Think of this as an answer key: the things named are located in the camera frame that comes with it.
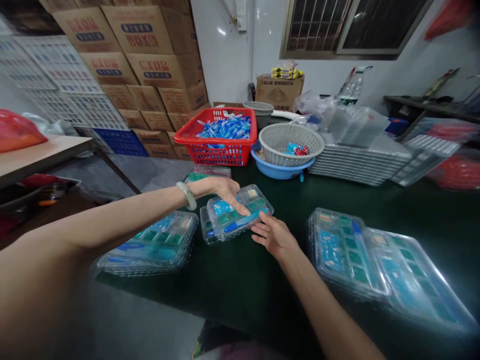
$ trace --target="window frame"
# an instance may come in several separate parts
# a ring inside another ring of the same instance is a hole
[[[352,0],[350,11],[348,12],[345,25],[341,31],[338,45],[335,50],[321,51],[303,51],[303,50],[287,50],[290,40],[290,30],[292,27],[293,12],[296,0],[287,0],[285,22],[283,25],[283,37],[280,47],[280,59],[298,59],[298,60],[396,60],[402,53],[404,47],[409,42],[414,31],[417,29],[420,21],[424,18],[427,10],[434,0],[427,0],[418,12],[410,29],[406,33],[400,46],[396,49],[346,49],[343,48],[350,27],[352,25],[355,13],[359,7],[361,0]]]

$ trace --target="bracelet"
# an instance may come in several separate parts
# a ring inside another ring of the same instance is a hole
[[[188,201],[186,208],[190,211],[195,210],[197,208],[197,201],[195,200],[195,196],[192,194],[189,187],[181,181],[177,182],[175,185],[185,193],[186,200]]]

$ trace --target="blue plastic crate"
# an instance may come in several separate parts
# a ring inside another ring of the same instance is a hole
[[[145,157],[149,156],[133,131],[94,129],[115,154]]]

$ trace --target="concrete floor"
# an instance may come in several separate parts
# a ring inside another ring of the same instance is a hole
[[[142,191],[170,187],[194,163],[112,154],[117,166]],[[51,174],[78,179],[89,190],[129,197],[134,193],[98,157],[79,160]],[[122,360],[190,358],[204,319],[96,282],[92,266],[57,359]]]

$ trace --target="water bottle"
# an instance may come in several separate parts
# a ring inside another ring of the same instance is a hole
[[[340,105],[350,106],[357,103],[364,87],[365,69],[365,66],[357,67],[353,76],[342,86],[338,93]]]

